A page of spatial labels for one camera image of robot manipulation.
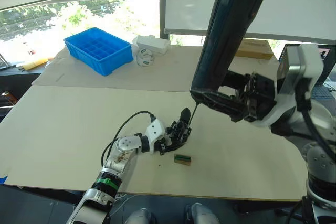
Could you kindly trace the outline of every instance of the cardboard box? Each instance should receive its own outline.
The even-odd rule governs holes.
[[[269,60],[273,56],[273,51],[267,40],[243,39],[236,56]]]

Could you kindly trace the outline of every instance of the robotic hand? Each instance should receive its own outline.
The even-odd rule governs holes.
[[[108,158],[96,181],[86,191],[67,224],[110,223],[109,212],[122,181],[135,163],[136,153],[160,151],[163,155],[180,148],[191,132],[190,117],[190,110],[185,108],[178,122],[165,128],[162,121],[151,115],[152,122],[145,135],[138,133],[112,142]]]

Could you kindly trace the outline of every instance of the table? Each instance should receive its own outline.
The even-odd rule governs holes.
[[[70,56],[64,48],[33,84],[189,92],[201,51],[201,47],[171,46],[164,55],[154,53],[152,66],[140,67],[133,61],[104,77]],[[235,57],[230,70],[242,74],[258,71],[275,79],[278,66],[275,57],[270,60]]]
[[[34,85],[0,124],[0,177],[8,175],[8,185],[87,190],[102,150],[131,114],[149,110],[169,126],[194,105],[188,92]],[[148,124],[139,115],[121,135]],[[187,144],[175,151],[190,155],[191,166],[174,163],[174,153],[140,154],[120,191],[266,200],[306,194],[299,151],[269,129],[233,123],[203,105],[191,127]]]

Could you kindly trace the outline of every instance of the black cable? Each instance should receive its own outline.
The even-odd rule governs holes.
[[[124,127],[124,126],[125,126],[125,125],[126,125],[132,118],[133,118],[133,117],[135,117],[136,115],[139,115],[139,114],[143,114],[143,113],[146,113],[146,114],[149,114],[149,115],[150,115],[150,117],[151,117],[151,122],[153,122],[153,121],[155,120],[155,116],[154,116],[151,112],[146,111],[146,110],[139,111],[139,112],[137,112],[137,113],[131,115],[131,116],[130,116],[130,117],[129,117],[129,118],[128,118],[128,119],[127,119],[121,126],[120,126],[120,128],[118,129],[117,133],[115,134],[115,136],[114,136],[112,142],[109,143],[109,144],[105,147],[103,153],[101,154],[101,158],[100,158],[101,166],[104,165],[104,156],[105,156],[105,153],[106,153],[107,149],[109,150],[108,153],[107,153],[107,158],[110,156],[110,154],[111,154],[111,150],[112,150],[112,146],[113,146],[113,144],[115,143],[115,141],[117,140],[118,135],[119,135],[120,131],[122,130],[122,128],[123,128],[123,127]]]
[[[305,120],[305,123],[307,125],[307,128],[309,129],[312,138],[319,143],[321,148],[325,151],[325,153],[333,160],[336,162],[336,153],[332,151],[330,148],[328,142],[326,142],[323,137],[320,135],[318,132],[317,128],[315,127],[313,121],[311,120],[311,117],[309,115],[309,112],[307,110],[302,110],[301,111],[303,115],[303,119]]]
[[[302,200],[296,203],[296,205],[291,209],[289,212],[287,219],[286,219],[286,224],[289,224],[290,219],[292,218],[293,214],[302,206]]]
[[[193,114],[191,115],[191,118],[190,118],[190,120],[189,120],[189,123],[188,123],[188,125],[190,125],[190,124],[191,124],[191,120],[194,118],[194,114],[195,114],[195,112],[196,112],[196,109],[197,109],[197,107],[198,107],[198,105],[199,105],[199,104],[200,104],[199,102],[196,102],[196,106],[195,106],[195,108],[194,108]]]
[[[182,147],[184,144],[185,144],[185,142],[182,143],[182,144],[179,144],[179,145],[170,145],[170,146],[166,146],[166,149],[164,149],[164,152],[172,152],[172,151],[175,151],[175,150],[177,150],[178,148]]]
[[[302,134],[298,132],[292,132],[291,136],[297,136],[297,137],[305,138],[308,140],[314,140],[310,135],[306,135],[306,134]]]
[[[331,91],[329,90],[329,92],[336,91],[336,89],[332,85],[329,85],[327,83],[324,83],[323,85],[328,85],[330,87]]]

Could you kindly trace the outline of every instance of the blue storage bin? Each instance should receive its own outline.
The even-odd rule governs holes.
[[[131,44],[97,27],[64,39],[70,54],[102,76],[133,60]]]

